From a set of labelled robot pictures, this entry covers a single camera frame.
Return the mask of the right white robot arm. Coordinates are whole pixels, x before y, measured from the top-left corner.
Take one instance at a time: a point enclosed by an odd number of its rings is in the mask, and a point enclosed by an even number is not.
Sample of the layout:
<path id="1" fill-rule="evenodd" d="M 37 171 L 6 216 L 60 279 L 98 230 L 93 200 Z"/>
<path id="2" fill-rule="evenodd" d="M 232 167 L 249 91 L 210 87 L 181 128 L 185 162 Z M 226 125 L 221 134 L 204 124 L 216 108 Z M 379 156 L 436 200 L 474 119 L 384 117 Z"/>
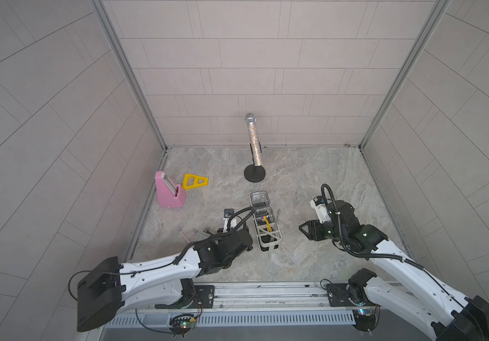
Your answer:
<path id="1" fill-rule="evenodd" d="M 351 204 L 321 196 L 310 204 L 318 218 L 299 227 L 309 240 L 330 240 L 349 255 L 371 261 L 404 287 L 395 288 L 373 271 L 361 269 L 345 290 L 327 284 L 329 297 L 344 298 L 357 307 L 384 307 L 432 340 L 489 340 L 489 303 L 484 298 L 470 298 L 441 281 L 381 230 L 361 224 Z"/>

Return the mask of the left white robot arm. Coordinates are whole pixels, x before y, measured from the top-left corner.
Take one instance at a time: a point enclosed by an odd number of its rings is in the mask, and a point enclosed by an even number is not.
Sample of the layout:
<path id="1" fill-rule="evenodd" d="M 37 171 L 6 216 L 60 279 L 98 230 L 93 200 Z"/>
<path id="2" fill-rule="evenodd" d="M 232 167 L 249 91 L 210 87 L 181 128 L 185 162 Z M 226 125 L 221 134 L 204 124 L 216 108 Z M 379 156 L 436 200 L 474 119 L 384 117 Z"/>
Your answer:
<path id="1" fill-rule="evenodd" d="M 148 305 L 186 308 L 196 295 L 195 278 L 229 268 L 252 248 L 249 231 L 234 230 L 192 242 L 180 254 L 152 261 L 121 264 L 117 257 L 109 257 L 77 284 L 77 331 L 99 328 L 119 313 Z"/>

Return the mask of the beige toothbrush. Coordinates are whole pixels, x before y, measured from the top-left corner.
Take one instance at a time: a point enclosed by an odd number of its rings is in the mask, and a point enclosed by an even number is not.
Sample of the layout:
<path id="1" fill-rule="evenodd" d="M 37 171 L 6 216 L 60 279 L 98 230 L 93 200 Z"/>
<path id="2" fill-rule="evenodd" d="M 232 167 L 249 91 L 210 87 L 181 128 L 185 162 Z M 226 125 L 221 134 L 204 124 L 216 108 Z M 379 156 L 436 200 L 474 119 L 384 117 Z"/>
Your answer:
<path id="1" fill-rule="evenodd" d="M 280 219 L 280 214 L 281 214 L 281 209 L 279 208 L 275 214 L 275 219 L 274 219 L 274 231 L 278 232 L 279 231 L 279 219 Z"/>

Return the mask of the yellow toothbrush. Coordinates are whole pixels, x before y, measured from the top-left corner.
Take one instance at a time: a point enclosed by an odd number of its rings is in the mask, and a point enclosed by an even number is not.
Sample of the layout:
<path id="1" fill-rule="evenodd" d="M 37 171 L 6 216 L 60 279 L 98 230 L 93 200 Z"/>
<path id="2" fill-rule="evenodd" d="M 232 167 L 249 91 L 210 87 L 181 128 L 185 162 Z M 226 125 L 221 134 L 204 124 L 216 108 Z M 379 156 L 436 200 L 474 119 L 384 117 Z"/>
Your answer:
<path id="1" fill-rule="evenodd" d="M 275 240 L 276 236 L 273 234 L 274 230 L 269 222 L 268 217 L 262 217 L 261 221 L 263 222 L 263 224 L 259 226 L 259 230 L 261 233 L 260 239 L 263 241 L 263 243 L 272 242 L 273 240 Z"/>

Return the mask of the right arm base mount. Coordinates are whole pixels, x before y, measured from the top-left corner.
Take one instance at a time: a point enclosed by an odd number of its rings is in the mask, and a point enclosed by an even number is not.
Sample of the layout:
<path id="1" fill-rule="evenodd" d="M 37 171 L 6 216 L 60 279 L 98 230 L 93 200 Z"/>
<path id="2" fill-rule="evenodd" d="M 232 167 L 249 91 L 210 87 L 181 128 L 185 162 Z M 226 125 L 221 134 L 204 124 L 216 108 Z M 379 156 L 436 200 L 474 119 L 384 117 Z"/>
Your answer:
<path id="1" fill-rule="evenodd" d="M 330 307 L 352 307 L 354 309 L 363 309 L 375 307 L 375 304 L 368 301 L 365 297 L 355 298 L 349 284 L 335 284 L 325 282 L 321 287 L 326 291 Z"/>

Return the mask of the black toothbrush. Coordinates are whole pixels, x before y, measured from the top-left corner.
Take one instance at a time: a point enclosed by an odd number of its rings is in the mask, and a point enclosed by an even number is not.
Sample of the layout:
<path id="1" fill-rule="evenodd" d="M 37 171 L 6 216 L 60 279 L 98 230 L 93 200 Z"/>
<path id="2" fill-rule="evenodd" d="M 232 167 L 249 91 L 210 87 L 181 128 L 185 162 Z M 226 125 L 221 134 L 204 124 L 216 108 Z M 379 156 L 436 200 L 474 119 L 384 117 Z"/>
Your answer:
<path id="1" fill-rule="evenodd" d="M 208 235 L 215 235 L 217 232 L 213 232 L 210 228 L 206 227 L 203 232 L 205 232 Z"/>

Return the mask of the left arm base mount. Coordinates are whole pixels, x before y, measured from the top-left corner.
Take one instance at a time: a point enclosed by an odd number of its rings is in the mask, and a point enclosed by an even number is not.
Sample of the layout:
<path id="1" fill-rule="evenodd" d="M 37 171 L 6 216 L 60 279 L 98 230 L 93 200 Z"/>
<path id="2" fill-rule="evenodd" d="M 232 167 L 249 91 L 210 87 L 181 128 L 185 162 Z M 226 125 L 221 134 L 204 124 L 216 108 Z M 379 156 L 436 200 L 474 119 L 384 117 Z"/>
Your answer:
<path id="1" fill-rule="evenodd" d="M 156 304 L 155 309 L 197 309 L 212 308 L 215 297 L 214 285 L 199 285 L 183 289 L 183 296 L 173 304 Z"/>

